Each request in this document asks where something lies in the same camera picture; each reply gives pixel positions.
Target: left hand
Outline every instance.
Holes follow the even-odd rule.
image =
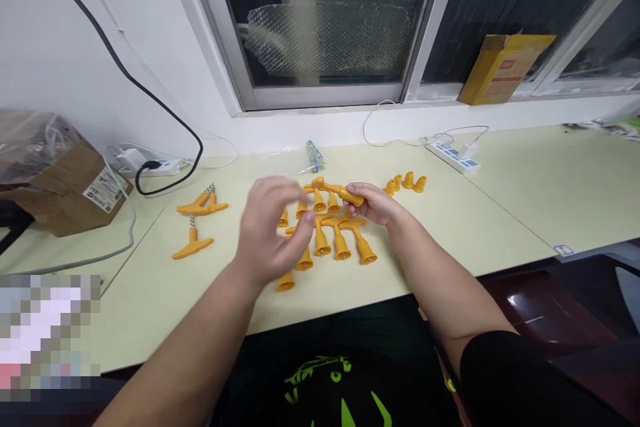
[[[309,203],[309,198],[300,185],[285,177],[259,179],[249,191],[238,250],[229,267],[260,290],[291,271],[311,241],[313,211],[305,212],[291,238],[277,233],[282,212],[294,201]]]

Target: brown cardboard box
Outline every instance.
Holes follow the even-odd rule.
[[[0,185],[0,199],[13,200],[57,237],[77,234],[109,225],[125,201],[107,173],[102,156],[80,140],[29,183]]]
[[[555,35],[487,35],[458,100],[505,103]]]

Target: sticker on desk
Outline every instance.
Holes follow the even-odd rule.
[[[575,253],[572,249],[570,249],[567,246],[555,246],[553,249],[563,257],[567,257]]]
[[[111,172],[104,167],[82,194],[109,213],[122,196],[122,189],[125,188],[123,182],[121,179],[114,179]]]

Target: sleeve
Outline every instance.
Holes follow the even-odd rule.
[[[460,377],[474,425],[630,426],[512,332],[487,332],[465,348]]]

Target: power strip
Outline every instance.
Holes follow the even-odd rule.
[[[475,160],[461,159],[456,149],[445,147],[441,142],[428,143],[426,147],[460,173],[476,173],[480,170],[480,164]]]
[[[140,173],[141,177],[171,177],[180,173],[180,165],[184,163],[182,160],[176,159],[157,159],[160,162],[160,166],[157,169],[149,170],[145,169]],[[123,177],[133,178],[135,172],[131,171],[129,167],[122,167],[118,170]]]

